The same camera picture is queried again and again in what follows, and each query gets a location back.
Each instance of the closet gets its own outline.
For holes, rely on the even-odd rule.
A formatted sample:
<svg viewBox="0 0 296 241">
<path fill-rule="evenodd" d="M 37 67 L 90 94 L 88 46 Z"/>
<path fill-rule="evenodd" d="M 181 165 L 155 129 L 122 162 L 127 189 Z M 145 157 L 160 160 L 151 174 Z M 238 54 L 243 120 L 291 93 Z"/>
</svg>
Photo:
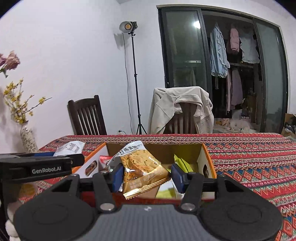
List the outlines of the closet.
<svg viewBox="0 0 296 241">
<path fill-rule="evenodd" d="M 214 132 L 260 132 L 262 117 L 262 74 L 257 35 L 249 19 L 202 11 L 211 56 Z M 227 75 L 213 71 L 217 52 L 211 46 L 214 31 L 223 38 L 222 51 L 229 63 Z"/>
<path fill-rule="evenodd" d="M 213 8 L 161 7 L 158 13 L 167 88 L 206 90 L 216 133 L 281 132 L 288 78 L 277 26 Z M 223 54 L 213 55 L 217 48 Z"/>
</svg>

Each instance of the light stand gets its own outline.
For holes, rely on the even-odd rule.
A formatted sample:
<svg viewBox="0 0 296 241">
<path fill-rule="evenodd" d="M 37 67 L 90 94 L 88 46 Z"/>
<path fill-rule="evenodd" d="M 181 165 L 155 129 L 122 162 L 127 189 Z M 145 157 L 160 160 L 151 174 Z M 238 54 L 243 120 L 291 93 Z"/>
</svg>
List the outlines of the light stand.
<svg viewBox="0 0 296 241">
<path fill-rule="evenodd" d="M 139 124 L 138 124 L 138 128 L 137 128 L 137 134 L 139 133 L 140 135 L 142 134 L 142 129 L 145 132 L 145 134 L 147 134 L 147 132 L 145 131 L 142 123 L 141 123 L 141 115 L 140 115 L 140 106 L 139 106 L 139 95 L 138 95 L 138 83 L 137 83 L 137 73 L 136 73 L 136 61 L 135 61 L 135 48 L 133 45 L 133 37 L 135 36 L 135 34 L 133 33 L 133 31 L 131 31 L 130 33 L 128 33 L 131 35 L 131 42 L 132 42 L 132 46 L 133 46 L 133 67 L 134 67 L 134 77 L 135 77 L 135 83 L 136 83 L 136 95 L 137 95 L 137 107 L 138 107 L 138 119 L 139 119 Z"/>
</svg>

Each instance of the table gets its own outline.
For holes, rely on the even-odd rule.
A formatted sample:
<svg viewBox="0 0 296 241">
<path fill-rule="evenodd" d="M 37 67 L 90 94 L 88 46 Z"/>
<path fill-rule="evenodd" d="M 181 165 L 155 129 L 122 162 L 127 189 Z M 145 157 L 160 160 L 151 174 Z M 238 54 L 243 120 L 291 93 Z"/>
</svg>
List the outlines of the table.
<svg viewBox="0 0 296 241">
<path fill-rule="evenodd" d="M 225 174 L 266 198 L 281 211 L 284 221 L 276 241 L 296 240 L 296 143 L 275 133 L 172 134 L 142 136 L 65 136 L 42 147 L 55 151 L 63 144 L 85 142 L 87 156 L 101 143 L 126 144 L 134 140 L 158 144 L 203 142 L 218 174 Z M 60 178 L 39 182 L 39 193 Z"/>
</svg>

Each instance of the green snack package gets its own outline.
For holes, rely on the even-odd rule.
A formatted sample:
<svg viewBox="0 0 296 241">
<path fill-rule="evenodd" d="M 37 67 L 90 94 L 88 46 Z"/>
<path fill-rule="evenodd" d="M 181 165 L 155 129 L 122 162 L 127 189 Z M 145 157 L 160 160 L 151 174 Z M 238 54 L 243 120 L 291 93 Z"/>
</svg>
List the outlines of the green snack package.
<svg viewBox="0 0 296 241">
<path fill-rule="evenodd" d="M 175 163 L 183 170 L 183 172 L 193 172 L 189 163 L 186 162 L 184 159 L 177 157 L 176 154 L 174 154 L 174 160 Z"/>
</svg>

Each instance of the wall outlet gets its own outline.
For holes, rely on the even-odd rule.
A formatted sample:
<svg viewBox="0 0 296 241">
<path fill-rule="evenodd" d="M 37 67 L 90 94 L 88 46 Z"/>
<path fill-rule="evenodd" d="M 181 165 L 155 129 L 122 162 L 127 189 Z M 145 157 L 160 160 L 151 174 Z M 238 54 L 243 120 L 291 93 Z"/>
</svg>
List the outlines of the wall outlet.
<svg viewBox="0 0 296 241">
<path fill-rule="evenodd" d="M 119 135 L 125 135 L 126 133 L 125 133 L 124 131 L 122 131 L 122 130 L 119 130 L 119 131 L 118 131 L 118 134 L 119 134 Z"/>
</svg>

